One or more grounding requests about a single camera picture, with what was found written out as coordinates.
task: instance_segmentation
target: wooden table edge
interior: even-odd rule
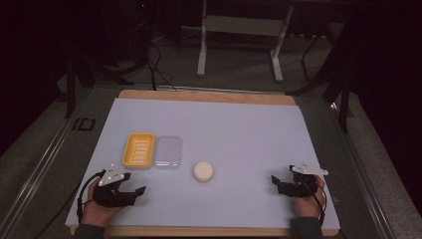
[[[76,226],[71,227],[74,234]],[[323,236],[335,236],[338,229],[322,229]],[[174,227],[174,226],[109,226],[105,230],[105,236],[260,236],[260,237],[280,237],[290,236],[290,229],[283,228],[245,228],[245,227]]]
[[[123,90],[118,95],[120,99],[142,99],[162,101],[187,101],[210,103],[238,103],[253,105],[295,106],[293,97],[269,94],[249,93],[214,93],[214,92],[171,92],[171,91],[141,91]]]

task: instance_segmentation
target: person's left hand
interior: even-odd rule
[[[84,205],[84,215],[81,224],[95,225],[99,227],[106,227],[108,222],[124,207],[104,207],[98,205],[93,200],[93,193],[100,179],[97,178],[91,183],[88,191],[88,200]]]

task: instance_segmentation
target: wrist-mounted device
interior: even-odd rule
[[[320,186],[317,184],[317,179],[314,177],[314,175],[328,175],[328,171],[320,169],[319,167],[306,162],[299,166],[290,165],[290,171],[293,173],[293,183],[282,182],[274,175],[271,175],[272,182],[277,186],[280,194],[284,194],[290,197],[312,196],[320,209],[319,223],[322,225],[325,217],[326,204],[325,207],[324,205],[321,205],[315,196],[317,189]]]
[[[80,223],[84,214],[84,203],[82,203],[82,196],[88,184],[96,177],[100,177],[101,180],[94,189],[93,201],[95,201],[98,205],[104,207],[132,206],[136,201],[136,198],[142,195],[146,188],[146,186],[143,186],[133,192],[120,192],[118,188],[120,187],[122,182],[128,181],[130,179],[130,173],[120,173],[113,168],[113,165],[111,165],[111,168],[108,170],[104,169],[103,171],[94,174],[84,184],[83,188],[81,189],[80,196],[78,198],[77,214]]]

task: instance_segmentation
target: metal stand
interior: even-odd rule
[[[240,34],[256,34],[263,36],[278,37],[276,48],[270,52],[271,61],[274,69],[274,76],[277,82],[283,80],[282,70],[279,62],[279,54],[286,37],[290,19],[294,6],[288,8],[285,19],[269,20],[269,19],[249,19],[238,17],[225,17],[207,15],[207,0],[202,1],[202,27],[201,27],[201,49],[199,52],[199,61],[197,76],[205,76],[205,65],[207,58],[207,31],[228,32]]]

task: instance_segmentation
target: yellow tray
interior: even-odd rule
[[[154,152],[154,134],[132,133],[127,138],[122,163],[125,167],[146,169],[151,167]]]

